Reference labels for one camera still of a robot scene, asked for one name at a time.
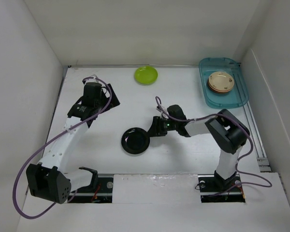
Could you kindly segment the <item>cream plate small flowers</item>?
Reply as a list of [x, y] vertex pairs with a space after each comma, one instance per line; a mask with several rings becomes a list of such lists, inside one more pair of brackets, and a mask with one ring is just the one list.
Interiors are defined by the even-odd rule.
[[208, 78], [208, 85], [220, 91], [233, 89], [234, 78], [226, 72], [213, 72]]

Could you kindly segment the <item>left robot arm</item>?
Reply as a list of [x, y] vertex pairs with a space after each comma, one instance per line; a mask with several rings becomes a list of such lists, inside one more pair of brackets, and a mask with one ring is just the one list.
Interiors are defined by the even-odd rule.
[[66, 167], [80, 138], [98, 115], [119, 104], [111, 84], [85, 83], [83, 96], [67, 113], [64, 134], [51, 143], [47, 154], [37, 164], [30, 164], [26, 169], [32, 196], [62, 204], [73, 191], [85, 189], [91, 192], [98, 187], [96, 170], [80, 167], [68, 173]]

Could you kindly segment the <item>cream plate black patch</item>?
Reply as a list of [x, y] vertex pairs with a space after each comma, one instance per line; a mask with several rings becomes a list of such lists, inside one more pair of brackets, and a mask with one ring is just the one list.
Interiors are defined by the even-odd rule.
[[209, 87], [209, 89], [214, 92], [214, 93], [217, 93], [217, 94], [225, 94], [225, 93], [229, 93], [232, 91], [232, 89], [229, 89], [229, 90], [226, 90], [226, 91], [220, 91], [220, 90], [217, 90], [217, 89], [214, 89], [212, 88], [211, 86], [207, 85]]

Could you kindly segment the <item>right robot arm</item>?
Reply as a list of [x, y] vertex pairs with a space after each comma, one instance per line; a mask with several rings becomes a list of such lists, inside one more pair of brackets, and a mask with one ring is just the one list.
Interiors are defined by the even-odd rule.
[[198, 119], [187, 119], [179, 105], [171, 105], [167, 113], [154, 116], [147, 131], [149, 137], [166, 136], [176, 131], [183, 137], [210, 134], [220, 148], [219, 162], [214, 171], [214, 185], [226, 190], [235, 181], [235, 164], [242, 147], [250, 136], [248, 128], [229, 110], [222, 109], [217, 114]]

